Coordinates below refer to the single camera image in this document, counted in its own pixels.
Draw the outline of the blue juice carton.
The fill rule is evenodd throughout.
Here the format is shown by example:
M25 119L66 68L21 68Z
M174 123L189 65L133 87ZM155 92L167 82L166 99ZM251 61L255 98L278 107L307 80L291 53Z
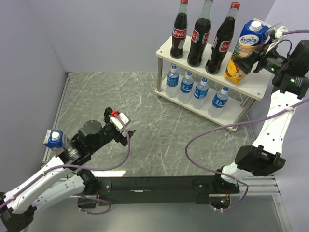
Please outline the blue juice carton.
M270 24L257 18L251 19L244 25L226 67L225 79L238 85L246 77L243 69L235 63L235 59L249 57L254 50L263 46L270 27Z

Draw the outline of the cola bottle shelved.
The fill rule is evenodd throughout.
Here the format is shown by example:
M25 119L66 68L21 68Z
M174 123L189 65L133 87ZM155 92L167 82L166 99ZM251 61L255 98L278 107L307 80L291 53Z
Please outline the cola bottle shelved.
M204 2L203 9L197 19L192 38L187 63L191 67L198 67L201 64L203 53L208 42L211 29L212 0Z
M211 53L205 66L205 70L209 74L217 74L221 68L234 36L235 21L239 8L239 2L231 3L229 12L216 33Z
M174 21L170 55L176 59L183 56L183 45L187 36L187 6L187 0L180 1L179 12Z

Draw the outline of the water bottle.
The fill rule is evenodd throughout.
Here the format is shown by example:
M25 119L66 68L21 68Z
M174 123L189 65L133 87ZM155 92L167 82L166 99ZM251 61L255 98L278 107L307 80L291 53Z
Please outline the water bottle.
M194 91L194 97L191 105L195 109L200 109L204 105L205 98L209 90L208 80L203 78L197 85Z
M194 80L191 72L186 72L182 78L180 85L180 93L178 95L178 101L180 103L187 103L190 99L190 94L193 88Z
M211 106L208 109L208 114L212 118L216 118L220 115L223 107L228 101L228 88L223 87L213 97Z
M177 95L177 85L179 82L179 72L176 65L172 65L167 73L166 95L174 98Z

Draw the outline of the dark juice carton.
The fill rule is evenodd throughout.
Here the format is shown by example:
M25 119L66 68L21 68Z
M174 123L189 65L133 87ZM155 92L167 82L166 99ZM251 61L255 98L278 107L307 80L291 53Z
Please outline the dark juice carton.
M70 140L61 130L47 130L43 144L53 150L58 151Z

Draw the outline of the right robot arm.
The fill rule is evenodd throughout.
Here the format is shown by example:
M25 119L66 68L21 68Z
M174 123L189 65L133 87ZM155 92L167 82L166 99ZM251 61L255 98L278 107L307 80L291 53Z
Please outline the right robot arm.
M212 188L224 192L229 183L236 183L249 176L268 176L284 165L281 157L282 145L295 109L304 98L309 80L309 42L301 40L288 58L278 54L275 48L269 52L266 47L254 52L248 58L239 58L236 63L253 73L264 69L272 74L273 90L267 120L252 145L242 146L235 161L222 167L219 177L212 180Z

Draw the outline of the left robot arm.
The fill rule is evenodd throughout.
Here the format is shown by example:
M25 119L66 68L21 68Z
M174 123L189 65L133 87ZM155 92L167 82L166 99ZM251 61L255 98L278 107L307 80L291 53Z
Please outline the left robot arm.
M0 219L8 232L23 230L41 211L69 196L91 194L97 189L92 174L95 168L84 164L112 140L130 147L134 134L127 129L129 117L110 107L105 109L104 122L85 122L44 167L18 187L0 194Z

